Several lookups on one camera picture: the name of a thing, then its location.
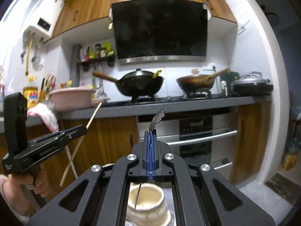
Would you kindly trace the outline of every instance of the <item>pink sleeve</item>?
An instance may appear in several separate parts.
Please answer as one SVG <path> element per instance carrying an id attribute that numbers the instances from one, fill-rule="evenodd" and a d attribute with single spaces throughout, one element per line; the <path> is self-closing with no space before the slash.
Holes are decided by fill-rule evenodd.
<path id="1" fill-rule="evenodd" d="M 3 191 L 3 184 L 7 181 L 7 177 L 4 176 L 4 175 L 1 175 L 0 174 L 0 193 L 3 197 L 3 199 L 5 200 L 5 202 L 7 203 L 6 199 L 5 199 L 5 196 L 4 196 L 4 191 Z M 28 217 L 25 217 L 25 216 L 21 216 L 19 214 L 17 214 L 13 209 L 11 209 L 11 211 L 13 212 L 13 214 L 16 216 L 16 218 L 21 222 L 23 223 L 24 225 L 27 224 L 29 218 Z"/>

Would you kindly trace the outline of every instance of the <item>oven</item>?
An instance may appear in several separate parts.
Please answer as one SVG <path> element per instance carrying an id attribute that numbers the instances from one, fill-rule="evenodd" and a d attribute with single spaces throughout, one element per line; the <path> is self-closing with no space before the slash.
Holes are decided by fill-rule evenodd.
<path id="1" fill-rule="evenodd" d="M 156 124 L 157 139 L 167 143 L 170 152 L 187 163 L 213 166 L 226 179 L 229 178 L 235 151 L 235 135 L 231 113 L 185 116 L 162 120 Z M 140 142 L 150 122 L 138 122 Z"/>

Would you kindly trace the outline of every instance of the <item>green appliance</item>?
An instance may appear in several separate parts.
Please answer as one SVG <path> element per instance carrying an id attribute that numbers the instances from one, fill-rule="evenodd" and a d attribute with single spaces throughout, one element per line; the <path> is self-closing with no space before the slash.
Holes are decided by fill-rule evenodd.
<path id="1" fill-rule="evenodd" d="M 228 97 L 235 96 L 235 93 L 231 91 L 231 83 L 239 79 L 237 72 L 227 72 L 226 74 L 219 77 L 221 81 L 225 81 L 227 85 Z"/>

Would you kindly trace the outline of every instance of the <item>black glass panel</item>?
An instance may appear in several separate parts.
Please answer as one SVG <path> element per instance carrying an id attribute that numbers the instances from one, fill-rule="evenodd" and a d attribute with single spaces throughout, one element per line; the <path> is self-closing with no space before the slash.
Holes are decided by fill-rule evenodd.
<path id="1" fill-rule="evenodd" d="M 133 0 L 112 4 L 118 59 L 206 56 L 207 10 L 185 0 Z"/>

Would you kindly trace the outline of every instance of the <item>gray countertop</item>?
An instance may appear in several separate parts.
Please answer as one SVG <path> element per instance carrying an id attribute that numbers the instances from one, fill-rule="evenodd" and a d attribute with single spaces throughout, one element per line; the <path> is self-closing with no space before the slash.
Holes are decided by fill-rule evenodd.
<path id="1" fill-rule="evenodd" d="M 195 111 L 204 109 L 214 109 L 230 106 L 249 105 L 272 101 L 271 96 L 265 97 L 238 97 L 238 98 L 215 98 L 201 99 L 183 102 L 165 102 L 157 104 L 131 105 L 121 107 L 102 107 L 98 110 L 95 118 L 113 118 L 125 116 L 153 115 L 163 108 L 167 108 L 166 113 L 176 113 L 184 111 Z M 57 113 L 60 120 L 78 120 L 90 119 L 95 108 L 82 109 L 70 112 Z M 28 116 L 26 121 L 27 127 L 42 124 L 38 116 Z M 0 133 L 4 133 L 4 120 L 0 118 Z"/>

